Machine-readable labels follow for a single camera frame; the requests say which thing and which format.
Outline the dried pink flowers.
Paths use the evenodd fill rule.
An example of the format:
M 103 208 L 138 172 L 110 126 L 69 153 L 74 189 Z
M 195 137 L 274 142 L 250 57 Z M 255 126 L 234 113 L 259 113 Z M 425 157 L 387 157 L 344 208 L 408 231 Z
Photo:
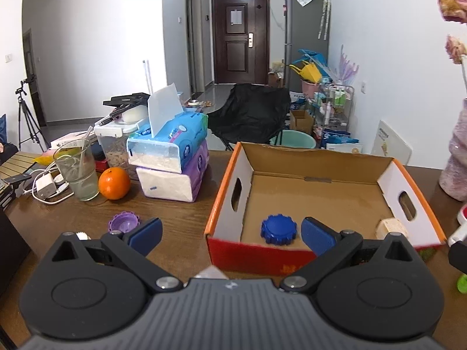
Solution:
M 436 0 L 439 12 L 445 22 L 466 25 L 466 0 Z M 466 86 L 466 43 L 448 34 L 445 44 L 446 53 L 453 64 L 461 67 L 464 86 Z

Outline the dark brown door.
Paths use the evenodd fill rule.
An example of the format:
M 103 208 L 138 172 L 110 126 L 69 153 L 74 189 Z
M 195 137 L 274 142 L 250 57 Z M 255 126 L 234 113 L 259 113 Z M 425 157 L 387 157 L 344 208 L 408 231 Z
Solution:
M 217 84 L 268 82 L 268 0 L 211 0 Z

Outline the blue tissue pack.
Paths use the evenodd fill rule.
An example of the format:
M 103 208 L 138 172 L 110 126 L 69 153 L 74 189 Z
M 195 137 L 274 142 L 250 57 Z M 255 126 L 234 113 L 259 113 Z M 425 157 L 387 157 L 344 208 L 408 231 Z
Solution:
M 130 165 L 180 174 L 208 135 L 208 116 L 186 111 L 174 84 L 148 99 L 149 122 L 127 140 Z

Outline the blue ridged bottle cap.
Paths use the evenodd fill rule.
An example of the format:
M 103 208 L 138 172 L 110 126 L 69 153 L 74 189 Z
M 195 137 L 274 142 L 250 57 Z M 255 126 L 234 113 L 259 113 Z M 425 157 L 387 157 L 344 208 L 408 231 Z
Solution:
M 263 220 L 260 236 L 268 244 L 277 246 L 290 245 L 296 238 L 298 225 L 289 216 L 270 215 Z

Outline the black folding chair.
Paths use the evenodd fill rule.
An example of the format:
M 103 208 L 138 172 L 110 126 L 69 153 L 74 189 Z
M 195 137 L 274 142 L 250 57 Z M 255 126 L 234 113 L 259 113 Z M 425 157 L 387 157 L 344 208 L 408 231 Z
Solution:
M 208 114 L 208 129 L 231 149 L 233 144 L 268 144 L 286 126 L 290 91 L 266 85 L 235 84 L 224 105 Z

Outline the red cardboard box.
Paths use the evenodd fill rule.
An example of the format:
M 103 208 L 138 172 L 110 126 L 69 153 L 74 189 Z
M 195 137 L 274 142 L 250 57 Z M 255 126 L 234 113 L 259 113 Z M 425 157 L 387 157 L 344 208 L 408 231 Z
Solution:
M 263 221 L 308 216 L 339 232 L 351 229 L 374 239 L 379 222 L 397 218 L 416 249 L 447 238 L 423 193 L 396 159 L 323 149 L 240 142 L 230 157 L 205 236 L 213 265 L 224 271 L 291 274 L 315 257 L 297 237 L 269 244 Z

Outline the clear plastic cup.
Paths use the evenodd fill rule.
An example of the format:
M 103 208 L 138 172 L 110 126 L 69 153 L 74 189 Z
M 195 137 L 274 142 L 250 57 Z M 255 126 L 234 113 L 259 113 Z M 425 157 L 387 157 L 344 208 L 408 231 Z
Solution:
M 88 202 L 98 196 L 98 177 L 89 139 L 65 143 L 54 152 L 53 159 L 79 201 Z

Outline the green spray bottle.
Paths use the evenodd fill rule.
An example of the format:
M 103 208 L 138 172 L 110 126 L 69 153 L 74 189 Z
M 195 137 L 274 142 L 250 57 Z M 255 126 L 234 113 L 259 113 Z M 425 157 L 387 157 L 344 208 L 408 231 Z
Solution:
M 467 294 L 467 275 L 462 274 L 457 280 L 457 291 L 461 294 Z

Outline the clear food container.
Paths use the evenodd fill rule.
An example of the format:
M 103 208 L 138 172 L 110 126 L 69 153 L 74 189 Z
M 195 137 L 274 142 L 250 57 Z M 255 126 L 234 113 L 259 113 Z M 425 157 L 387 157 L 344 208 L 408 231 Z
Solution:
M 104 151 L 109 167 L 121 167 L 130 179 L 137 180 L 136 166 L 129 164 L 127 140 L 130 135 L 149 123 L 148 118 L 142 118 L 134 123 L 112 121 L 102 125 L 104 119 L 94 125 L 94 133 Z

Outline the small white cap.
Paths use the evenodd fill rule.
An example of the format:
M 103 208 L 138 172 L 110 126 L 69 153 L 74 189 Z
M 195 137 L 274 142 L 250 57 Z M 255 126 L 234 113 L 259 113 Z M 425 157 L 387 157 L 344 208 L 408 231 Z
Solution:
M 76 233 L 76 236 L 77 236 L 80 240 L 91 240 L 91 238 L 90 238 L 85 232 L 77 232 L 77 233 Z

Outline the grey refrigerator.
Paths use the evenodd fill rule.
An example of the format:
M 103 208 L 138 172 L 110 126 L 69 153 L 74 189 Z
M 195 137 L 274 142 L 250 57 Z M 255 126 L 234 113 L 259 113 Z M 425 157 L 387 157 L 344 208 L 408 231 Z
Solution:
M 284 85 L 291 92 L 301 92 L 301 78 L 291 70 L 290 64 L 301 59 L 300 50 L 320 53 L 328 58 L 328 40 L 325 30 L 321 37 L 320 20 L 325 0 L 284 0 L 285 46 L 284 46 Z

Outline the white red lint brush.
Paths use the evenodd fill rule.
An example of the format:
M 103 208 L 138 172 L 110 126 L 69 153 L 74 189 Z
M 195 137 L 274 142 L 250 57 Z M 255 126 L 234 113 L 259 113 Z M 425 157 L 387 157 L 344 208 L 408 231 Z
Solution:
M 458 227 L 454 233 L 448 238 L 448 246 L 452 246 L 457 242 L 464 241 L 467 237 L 467 205 L 464 204 L 457 213 Z

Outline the pink textured vase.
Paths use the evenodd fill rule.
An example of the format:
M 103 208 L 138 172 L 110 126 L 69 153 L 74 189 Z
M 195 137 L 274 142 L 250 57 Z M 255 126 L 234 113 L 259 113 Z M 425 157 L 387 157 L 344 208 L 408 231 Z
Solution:
M 449 141 L 450 157 L 439 178 L 439 186 L 452 198 L 466 201 L 466 99 Z

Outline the purple ridged bottle cap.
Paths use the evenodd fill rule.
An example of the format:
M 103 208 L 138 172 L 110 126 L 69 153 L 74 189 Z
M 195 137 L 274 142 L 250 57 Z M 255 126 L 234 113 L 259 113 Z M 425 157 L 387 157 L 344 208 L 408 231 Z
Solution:
M 122 211 L 116 214 L 108 224 L 109 232 L 119 231 L 122 233 L 131 232 L 140 224 L 139 216 L 133 212 Z

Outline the purple white tissue pack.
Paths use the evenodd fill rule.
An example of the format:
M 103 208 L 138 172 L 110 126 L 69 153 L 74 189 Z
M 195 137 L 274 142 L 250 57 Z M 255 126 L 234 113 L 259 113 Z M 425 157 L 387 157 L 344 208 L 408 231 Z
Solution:
M 204 140 L 181 174 L 144 167 L 137 167 L 136 172 L 142 192 L 146 197 L 194 202 L 197 199 L 208 163 L 208 143 Z

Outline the green plastic basin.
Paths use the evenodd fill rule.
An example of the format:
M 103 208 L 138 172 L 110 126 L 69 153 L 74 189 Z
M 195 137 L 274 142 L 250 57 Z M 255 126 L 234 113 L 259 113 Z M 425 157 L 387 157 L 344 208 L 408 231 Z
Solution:
M 314 149 L 317 143 L 313 137 L 301 131 L 284 129 L 270 140 L 271 146 Z

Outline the orange fruit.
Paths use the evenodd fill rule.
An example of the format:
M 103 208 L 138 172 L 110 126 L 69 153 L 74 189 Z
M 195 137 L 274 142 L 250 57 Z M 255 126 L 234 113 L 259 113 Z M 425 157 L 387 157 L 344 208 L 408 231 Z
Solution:
M 131 187 L 131 181 L 124 169 L 110 167 L 100 175 L 98 187 L 105 198 L 116 201 L 127 195 Z

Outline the cream square clock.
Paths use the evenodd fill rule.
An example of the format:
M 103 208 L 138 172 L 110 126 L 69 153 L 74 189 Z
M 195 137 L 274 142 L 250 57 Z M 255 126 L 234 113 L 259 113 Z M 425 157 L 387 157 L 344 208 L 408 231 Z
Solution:
M 375 229 L 377 239 L 384 239 L 389 233 L 399 233 L 408 238 L 407 228 L 395 217 L 380 220 Z

